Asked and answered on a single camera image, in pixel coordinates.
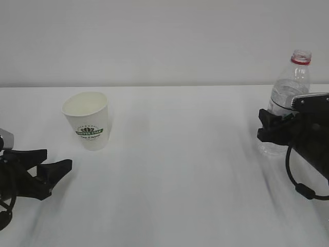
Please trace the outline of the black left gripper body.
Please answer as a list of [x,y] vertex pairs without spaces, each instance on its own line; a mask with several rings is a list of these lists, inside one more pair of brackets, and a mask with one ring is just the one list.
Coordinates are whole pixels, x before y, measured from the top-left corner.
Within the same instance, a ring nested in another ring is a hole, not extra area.
[[1,230],[13,218],[17,197],[34,198],[32,176],[12,157],[1,156]]

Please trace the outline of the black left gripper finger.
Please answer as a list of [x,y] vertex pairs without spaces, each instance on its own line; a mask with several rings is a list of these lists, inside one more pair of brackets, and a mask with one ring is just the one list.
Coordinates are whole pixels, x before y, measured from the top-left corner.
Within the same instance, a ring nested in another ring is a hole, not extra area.
[[51,164],[36,166],[34,181],[34,198],[44,200],[51,196],[52,190],[72,170],[72,160],[66,159]]
[[5,150],[3,155],[14,158],[25,169],[31,169],[47,160],[47,149],[30,151]]

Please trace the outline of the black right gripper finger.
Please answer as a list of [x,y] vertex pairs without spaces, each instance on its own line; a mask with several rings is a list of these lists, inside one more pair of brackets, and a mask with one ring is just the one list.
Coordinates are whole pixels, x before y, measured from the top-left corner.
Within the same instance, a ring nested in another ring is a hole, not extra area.
[[288,128],[264,129],[259,128],[257,138],[263,143],[273,143],[288,146],[293,139],[293,131]]
[[265,109],[259,110],[259,120],[263,129],[291,128],[296,124],[296,119],[293,114],[283,117],[281,115],[275,115]]

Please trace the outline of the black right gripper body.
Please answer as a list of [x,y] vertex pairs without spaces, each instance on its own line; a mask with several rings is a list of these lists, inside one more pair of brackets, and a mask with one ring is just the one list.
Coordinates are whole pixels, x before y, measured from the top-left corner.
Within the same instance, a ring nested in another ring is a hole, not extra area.
[[328,111],[295,115],[293,147],[323,177],[328,179]]

